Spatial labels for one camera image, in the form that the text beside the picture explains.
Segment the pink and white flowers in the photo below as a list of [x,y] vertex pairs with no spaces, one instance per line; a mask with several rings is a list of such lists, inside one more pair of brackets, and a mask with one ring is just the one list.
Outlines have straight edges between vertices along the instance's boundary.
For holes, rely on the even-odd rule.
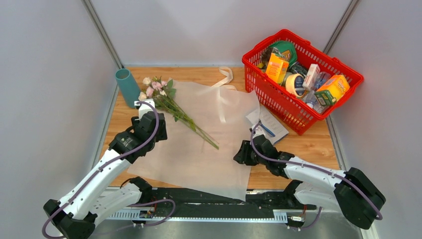
[[176,103],[175,96],[177,90],[174,88],[174,80],[162,80],[160,77],[145,77],[142,84],[146,86],[139,94],[140,101],[152,99],[155,103],[156,109],[169,113],[174,118],[174,121],[182,122],[186,127],[192,130],[195,134],[201,137],[205,142],[212,147],[219,150],[218,143],[201,127],[199,127],[194,120]]

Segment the white wrapping paper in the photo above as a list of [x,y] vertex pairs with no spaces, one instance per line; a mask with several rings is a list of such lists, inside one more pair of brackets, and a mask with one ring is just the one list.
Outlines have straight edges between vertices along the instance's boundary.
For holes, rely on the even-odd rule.
[[245,200],[251,168],[234,161],[250,128],[247,115],[259,110],[255,92],[175,82],[175,101],[215,142],[206,142],[172,115],[165,114],[168,138],[138,158],[128,172],[184,188]]

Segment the cream printed ribbon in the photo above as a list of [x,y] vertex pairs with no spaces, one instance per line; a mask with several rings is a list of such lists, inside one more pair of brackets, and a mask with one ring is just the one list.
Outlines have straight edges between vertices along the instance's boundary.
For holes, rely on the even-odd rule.
[[[229,85],[229,83],[231,83],[231,81],[233,80],[233,72],[229,67],[225,67],[225,66],[221,66],[218,68],[218,71],[224,75],[224,78],[220,81],[218,81],[217,83],[213,84],[211,87],[223,87],[226,88],[228,90],[235,90],[237,91],[237,88],[233,85]],[[220,92],[218,93],[218,99],[219,99],[219,103],[217,105],[217,112],[218,112],[218,116],[220,119],[221,123],[226,123],[226,119],[224,116],[224,112],[223,112],[223,104],[228,104],[226,102],[226,100],[224,100],[221,95]]]

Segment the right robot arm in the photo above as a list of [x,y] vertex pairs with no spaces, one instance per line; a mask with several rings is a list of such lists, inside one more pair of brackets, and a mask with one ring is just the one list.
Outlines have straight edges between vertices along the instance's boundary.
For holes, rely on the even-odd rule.
[[335,170],[307,162],[278,151],[263,135],[244,140],[233,159],[247,166],[264,165],[271,174],[290,179],[284,194],[289,208],[303,204],[333,210],[365,230],[382,219],[386,198],[360,169]]

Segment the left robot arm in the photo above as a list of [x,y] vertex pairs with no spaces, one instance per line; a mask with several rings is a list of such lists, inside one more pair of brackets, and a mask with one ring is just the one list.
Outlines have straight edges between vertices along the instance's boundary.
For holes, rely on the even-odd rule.
[[45,203],[43,209],[49,218],[42,228],[44,237],[51,237],[46,227],[52,223],[63,238],[87,239],[102,221],[120,209],[152,204],[152,187],[140,177],[131,178],[122,188],[101,196],[121,172],[151,151],[156,142],[167,139],[163,113],[149,111],[132,117],[131,122],[129,128],[115,136],[98,164],[74,189],[59,200]]

